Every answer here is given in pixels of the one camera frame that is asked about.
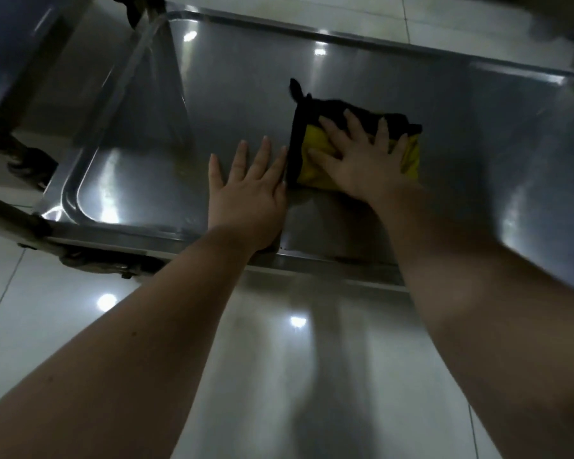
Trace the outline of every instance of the metal tray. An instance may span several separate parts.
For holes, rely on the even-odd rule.
[[[229,168],[243,138],[288,144],[291,77],[315,97],[421,123],[421,179],[441,208],[574,285],[574,76],[215,11],[170,12],[136,39],[38,211],[58,241],[177,253],[206,231],[210,153]],[[398,280],[367,206],[290,196],[264,265]]]

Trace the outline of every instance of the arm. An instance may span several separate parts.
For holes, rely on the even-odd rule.
[[[245,176],[241,143],[227,185],[209,164],[209,231],[0,400],[0,458],[168,458],[219,319],[248,260],[286,212],[286,151],[268,171],[264,139]]]
[[[574,291],[489,236],[435,215],[347,113],[350,136],[322,119],[342,161],[310,155],[375,209],[430,336],[505,459],[574,458]]]

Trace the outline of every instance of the microfiber towel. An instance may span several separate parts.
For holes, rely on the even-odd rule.
[[[411,179],[419,178],[419,135],[423,131],[422,126],[409,123],[403,114],[371,113],[339,99],[313,99],[310,93],[304,96],[302,87],[295,79],[291,79],[290,92],[298,104],[291,128],[286,173],[290,187],[302,185],[320,190],[339,190],[325,171],[310,160],[308,149],[316,148],[340,158],[340,152],[332,145],[321,127],[319,117],[325,116],[334,121],[340,129],[348,131],[344,117],[345,109],[349,109],[357,116],[370,138],[376,135],[380,118],[384,117],[387,120],[390,137],[388,153],[393,151],[399,137],[408,134],[408,146],[401,161],[401,171]]]

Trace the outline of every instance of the forearm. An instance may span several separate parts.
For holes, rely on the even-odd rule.
[[[0,400],[1,456],[169,457],[249,257],[211,231],[62,347]]]
[[[574,456],[574,292],[427,198],[374,208],[438,351],[505,457]]]

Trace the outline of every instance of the hand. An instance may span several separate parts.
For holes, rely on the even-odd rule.
[[[348,109],[344,116],[350,137],[330,119],[319,118],[332,144],[342,153],[342,160],[314,148],[308,150],[310,158],[328,173],[343,192],[372,204],[395,186],[417,185],[400,171],[401,160],[408,145],[408,135],[402,135],[394,151],[387,154],[389,129],[384,118],[378,123],[378,131],[372,144],[359,119]]]
[[[209,230],[226,228],[241,240],[249,253],[269,246],[283,228],[287,213],[285,184],[279,183],[287,161],[287,147],[281,149],[270,169],[268,137],[261,142],[260,151],[247,172],[248,144],[240,142],[228,183],[223,184],[219,159],[209,161]]]

